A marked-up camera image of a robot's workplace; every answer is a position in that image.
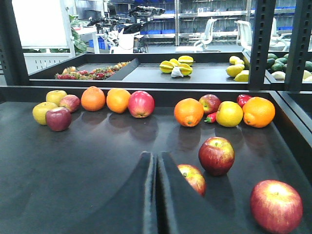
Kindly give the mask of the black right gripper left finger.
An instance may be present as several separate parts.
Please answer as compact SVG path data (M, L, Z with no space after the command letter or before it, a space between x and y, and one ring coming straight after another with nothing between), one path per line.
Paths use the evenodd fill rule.
M101 208L67 234L156 234L156 159L143 151L135 169Z

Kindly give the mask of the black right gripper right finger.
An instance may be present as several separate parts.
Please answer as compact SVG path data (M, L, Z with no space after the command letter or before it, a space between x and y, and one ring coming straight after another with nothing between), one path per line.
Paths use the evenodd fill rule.
M160 234L234 233L234 222L190 186L169 152L157 156L156 207Z

